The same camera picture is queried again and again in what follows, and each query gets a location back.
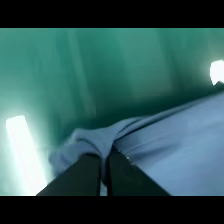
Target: fluorescent light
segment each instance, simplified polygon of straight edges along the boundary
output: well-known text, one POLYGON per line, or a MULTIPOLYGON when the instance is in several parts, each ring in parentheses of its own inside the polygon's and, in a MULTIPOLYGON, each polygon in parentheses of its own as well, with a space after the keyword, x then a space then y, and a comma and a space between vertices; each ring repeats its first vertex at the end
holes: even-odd
POLYGON ((224 61, 218 60, 211 63, 210 77, 212 84, 215 85, 217 82, 224 83, 224 61))
POLYGON ((47 181, 24 116, 6 120, 11 149, 26 195, 36 195, 47 181))

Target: blue fabric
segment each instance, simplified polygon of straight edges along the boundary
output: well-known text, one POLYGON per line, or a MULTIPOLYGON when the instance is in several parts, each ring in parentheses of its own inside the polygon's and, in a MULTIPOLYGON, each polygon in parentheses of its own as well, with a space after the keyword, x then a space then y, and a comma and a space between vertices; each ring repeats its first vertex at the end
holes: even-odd
POLYGON ((224 94, 96 130, 76 129, 50 156, 60 174, 112 145, 171 195, 224 195, 224 94))

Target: bright white light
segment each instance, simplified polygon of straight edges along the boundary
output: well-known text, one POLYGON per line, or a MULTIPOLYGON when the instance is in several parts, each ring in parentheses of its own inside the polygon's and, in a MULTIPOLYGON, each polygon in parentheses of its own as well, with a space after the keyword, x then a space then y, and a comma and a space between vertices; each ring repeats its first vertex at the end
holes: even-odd
POLYGON ((25 117, 7 119, 6 129, 25 193, 36 195, 46 187, 47 181, 25 117))
POLYGON ((210 77, 212 84, 215 85, 218 81, 224 83, 224 61, 218 60, 211 63, 210 77))

